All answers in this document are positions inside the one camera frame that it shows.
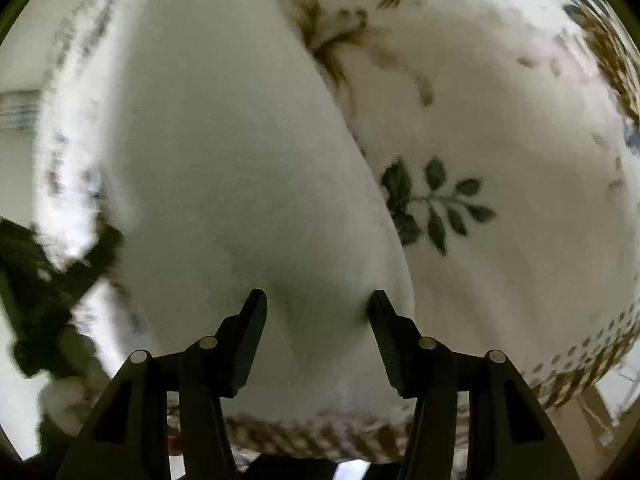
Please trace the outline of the white knit sweater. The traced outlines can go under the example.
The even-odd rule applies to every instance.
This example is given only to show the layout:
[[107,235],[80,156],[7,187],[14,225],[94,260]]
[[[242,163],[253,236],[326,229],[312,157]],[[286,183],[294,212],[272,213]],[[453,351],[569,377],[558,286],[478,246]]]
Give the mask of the white knit sweater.
[[122,274],[155,352],[259,288],[268,318],[235,408],[383,417],[398,400],[366,315],[413,309],[382,194],[276,0],[122,0],[100,162]]

